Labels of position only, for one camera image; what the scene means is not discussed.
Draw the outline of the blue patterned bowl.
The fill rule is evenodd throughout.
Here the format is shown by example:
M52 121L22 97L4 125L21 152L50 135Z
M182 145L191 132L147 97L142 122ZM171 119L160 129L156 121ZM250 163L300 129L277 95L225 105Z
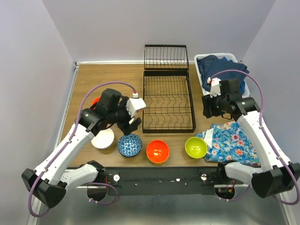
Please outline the blue patterned bowl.
M136 134L122 136L117 143L118 152L125 157L134 157L141 151L143 143Z

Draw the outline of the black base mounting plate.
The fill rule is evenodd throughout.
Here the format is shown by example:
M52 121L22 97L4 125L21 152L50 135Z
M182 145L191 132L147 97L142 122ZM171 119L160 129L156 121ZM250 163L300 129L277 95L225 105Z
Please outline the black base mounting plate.
M216 167L107 167L103 187L87 184L87 196L103 199L114 195L214 195L220 190L237 188L241 181L221 179Z

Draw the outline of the white plastic laundry basket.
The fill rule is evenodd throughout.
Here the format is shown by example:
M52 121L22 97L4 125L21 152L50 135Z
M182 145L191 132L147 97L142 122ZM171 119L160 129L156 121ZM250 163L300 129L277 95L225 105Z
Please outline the white plastic laundry basket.
M208 53L208 54L198 54L194 57L194 60L195 60L195 67L196 67L196 70L197 70L197 74L198 74L198 78L199 78L199 82L200 82L200 86L202 84L201 80L200 80L200 72L198 70L198 66L197 66L197 63L196 63L196 59L197 58L202 58L202 57L206 57L207 55L211 55L211 54L214 54L216 56L218 56L219 58L222 58L223 56L226 56L229 60L233 60L234 62L238 62L238 60L236 59L236 57L231 54L231 53ZM234 70L234 69L230 69L230 70L225 70L226 72L229 72L229 71L235 71L235 72L240 72L240 70ZM201 89L202 89L202 93L203 95L208 95L210 94L210 92L205 92L205 90L202 88L201 86ZM250 96L250 91L249 91L249 88L248 88L248 85L246 83L246 88L245 88L245 95L242 95L243 98L247 98Z

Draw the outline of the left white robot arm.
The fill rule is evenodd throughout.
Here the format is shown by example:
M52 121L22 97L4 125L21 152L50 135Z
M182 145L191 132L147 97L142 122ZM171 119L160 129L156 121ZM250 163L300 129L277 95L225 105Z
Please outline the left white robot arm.
M132 98L119 91L106 89L91 107L82 109L70 131L54 151L35 169L25 169L21 178L30 193L47 208L58 205L69 189L91 182L99 185L104 179L104 167L89 161L73 172L65 172L79 151L97 134L114 124L128 135L137 130L142 120L136 118L146 103L133 93Z

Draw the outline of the orange bowl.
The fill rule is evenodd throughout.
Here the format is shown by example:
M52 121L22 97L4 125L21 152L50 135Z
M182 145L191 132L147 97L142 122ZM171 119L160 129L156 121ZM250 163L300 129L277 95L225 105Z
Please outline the orange bowl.
M100 99L101 99L101 97L95 98L92 102L92 106L95 106L100 101Z
M150 162L162 164L169 158L169 146L162 140L153 140L147 145L146 155Z

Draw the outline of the lime green bowl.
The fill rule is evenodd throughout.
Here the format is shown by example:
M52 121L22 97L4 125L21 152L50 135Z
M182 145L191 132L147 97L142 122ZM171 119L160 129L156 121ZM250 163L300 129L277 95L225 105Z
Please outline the lime green bowl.
M203 158L208 151L206 142L199 137L191 137L185 143L186 153L195 159Z

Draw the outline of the black wire dish rack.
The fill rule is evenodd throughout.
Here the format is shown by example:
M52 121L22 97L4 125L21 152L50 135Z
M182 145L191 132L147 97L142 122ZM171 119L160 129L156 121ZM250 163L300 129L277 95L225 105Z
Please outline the black wire dish rack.
M195 112L185 45L144 46L142 131L192 133Z

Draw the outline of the orange bowl centre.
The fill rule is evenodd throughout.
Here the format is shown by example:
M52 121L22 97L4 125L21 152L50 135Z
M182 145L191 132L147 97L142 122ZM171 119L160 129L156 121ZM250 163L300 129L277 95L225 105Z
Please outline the orange bowl centre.
M146 155L150 162L162 164L169 158L169 146L162 140L153 140L147 145Z

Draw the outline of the dark blue jeans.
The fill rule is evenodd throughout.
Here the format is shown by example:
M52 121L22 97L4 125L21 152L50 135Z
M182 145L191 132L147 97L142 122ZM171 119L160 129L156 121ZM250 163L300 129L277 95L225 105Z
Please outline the dark blue jeans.
M207 84L209 77L224 70L240 70L245 73L249 73L248 67L245 64L234 62L229 60L226 56L219 58L218 56L211 54L206 57L197 58L196 63L200 72L201 86L205 92L210 92L210 86ZM245 95L246 83L244 81L245 75L240 72L229 71L217 76L220 80L237 79L240 85L240 91L242 95Z

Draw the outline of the orange bowl far left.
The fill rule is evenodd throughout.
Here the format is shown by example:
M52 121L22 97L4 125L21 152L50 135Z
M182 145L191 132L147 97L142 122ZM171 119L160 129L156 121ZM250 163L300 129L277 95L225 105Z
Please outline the orange bowl far left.
M92 106L95 106L100 101L100 99L101 99L101 97L95 98L92 102Z

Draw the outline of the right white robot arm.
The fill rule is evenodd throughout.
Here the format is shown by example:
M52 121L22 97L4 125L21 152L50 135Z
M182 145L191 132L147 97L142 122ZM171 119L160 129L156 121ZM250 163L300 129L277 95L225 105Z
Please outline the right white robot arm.
M279 148L262 118L262 109L252 97L243 98L236 79L209 78L210 93L202 97L206 118L226 113L237 122L258 155L260 167L243 165L232 160L219 163L218 182L239 180L261 197L269 197L295 188L299 191L300 164L292 163Z

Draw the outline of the blue floral cloth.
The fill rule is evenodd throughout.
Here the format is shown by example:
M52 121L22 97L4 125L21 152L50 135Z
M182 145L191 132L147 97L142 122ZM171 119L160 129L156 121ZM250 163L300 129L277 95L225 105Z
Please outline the blue floral cloth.
M210 129L196 135L203 139L208 151L207 162L237 161L244 165L259 166L258 155L244 130L237 122L212 124Z

